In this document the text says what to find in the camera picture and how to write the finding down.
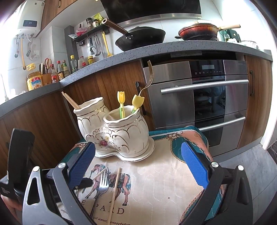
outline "white ceramic utensil holder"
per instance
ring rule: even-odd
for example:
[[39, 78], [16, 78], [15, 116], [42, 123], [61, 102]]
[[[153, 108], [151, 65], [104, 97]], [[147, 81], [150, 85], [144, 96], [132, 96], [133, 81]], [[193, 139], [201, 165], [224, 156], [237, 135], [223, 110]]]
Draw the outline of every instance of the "white ceramic utensil holder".
[[86, 141], [95, 144], [96, 151], [105, 155], [114, 151], [132, 158], [143, 154], [148, 148], [148, 126], [138, 108], [124, 106], [126, 117], [120, 119], [119, 109], [109, 110], [103, 97], [92, 99], [74, 110], [78, 126]]

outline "ceramic saucer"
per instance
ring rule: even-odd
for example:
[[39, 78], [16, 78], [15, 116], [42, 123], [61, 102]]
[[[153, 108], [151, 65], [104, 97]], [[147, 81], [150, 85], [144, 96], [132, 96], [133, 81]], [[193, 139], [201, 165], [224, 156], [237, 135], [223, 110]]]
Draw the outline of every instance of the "ceramic saucer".
[[154, 151], [154, 148], [155, 148], [155, 141], [153, 140], [153, 138], [151, 137], [148, 137], [148, 142], [149, 142], [149, 145], [148, 145], [148, 148], [147, 150], [137, 156], [137, 157], [133, 157], [133, 158], [127, 158], [127, 157], [124, 157], [122, 156], [121, 154], [119, 154], [118, 152], [110, 152], [110, 153], [107, 153], [105, 155], [100, 155], [98, 154], [97, 152], [95, 152], [95, 157], [97, 158], [106, 158], [106, 157], [109, 157], [111, 155], [115, 155], [117, 156], [119, 159], [121, 159], [122, 161], [126, 161], [126, 162], [138, 162], [138, 161], [141, 161], [141, 160], [144, 160], [146, 159], [148, 156], [150, 156], [152, 154], [152, 152]]

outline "yellow bottle cap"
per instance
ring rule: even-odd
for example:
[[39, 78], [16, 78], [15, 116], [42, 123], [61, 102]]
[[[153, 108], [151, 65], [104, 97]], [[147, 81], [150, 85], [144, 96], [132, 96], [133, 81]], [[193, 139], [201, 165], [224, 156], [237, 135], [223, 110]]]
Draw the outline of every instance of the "yellow bottle cap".
[[35, 64], [31, 63], [28, 66], [26, 66], [26, 68], [27, 68], [28, 71], [33, 70], [33, 69], [35, 69]]

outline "gray speckled countertop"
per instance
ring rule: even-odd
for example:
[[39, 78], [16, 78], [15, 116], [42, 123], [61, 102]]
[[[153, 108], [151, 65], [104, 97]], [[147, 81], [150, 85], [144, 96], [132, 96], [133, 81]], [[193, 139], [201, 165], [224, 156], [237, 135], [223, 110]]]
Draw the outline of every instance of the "gray speckled countertop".
[[250, 47], [246, 47], [239, 44], [218, 42], [218, 41], [175, 41], [175, 42], [166, 42], [156, 45], [149, 45], [141, 48], [136, 48], [126, 52], [122, 52], [111, 56], [109, 58], [100, 60], [98, 62], [89, 65], [70, 76], [64, 78], [59, 83], [47, 85], [27, 93], [21, 94], [3, 104], [0, 105], [0, 117], [10, 112], [11, 110], [19, 107], [31, 101], [35, 98], [43, 96], [45, 94], [57, 91], [74, 81], [77, 81], [85, 76], [88, 76], [92, 73], [100, 71], [102, 69], [118, 65], [120, 63], [128, 62], [135, 59], [140, 59], [152, 55], [171, 53], [171, 52], [182, 52], [182, 51], [194, 51], [194, 50], [222, 50], [222, 51], [231, 51], [231, 52], [240, 52], [246, 55], [253, 55], [263, 59], [272, 61], [272, 55], [270, 51], [259, 51]]

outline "wooden chopstick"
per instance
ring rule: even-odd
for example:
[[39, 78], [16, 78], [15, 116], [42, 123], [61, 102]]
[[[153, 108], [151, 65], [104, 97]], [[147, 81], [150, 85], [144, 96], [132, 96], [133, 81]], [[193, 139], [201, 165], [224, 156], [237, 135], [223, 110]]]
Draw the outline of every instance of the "wooden chopstick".
[[121, 170], [121, 168], [119, 167], [119, 168], [118, 168], [117, 175], [116, 175], [116, 182], [115, 182], [115, 184], [114, 184], [114, 193], [113, 193], [113, 195], [112, 195], [112, 202], [111, 202], [111, 207], [110, 207], [110, 213], [109, 213], [109, 217], [108, 217], [108, 221], [107, 221], [107, 224], [108, 224], [108, 225], [110, 225], [111, 219], [112, 219], [112, 210], [113, 210], [113, 208], [114, 208], [114, 199], [115, 199], [115, 197], [116, 197], [117, 184], [118, 184], [118, 178], [119, 178], [120, 170]]
[[92, 180], [95, 180], [98, 176], [100, 176], [105, 170], [107, 169], [107, 167], [105, 167], [100, 173], [98, 173], [94, 178], [92, 178]]
[[73, 106], [74, 109], [81, 109], [79, 105], [75, 101], [72, 100], [72, 98], [69, 97], [68, 94], [61, 92], [63, 96], [66, 98], [66, 100]]

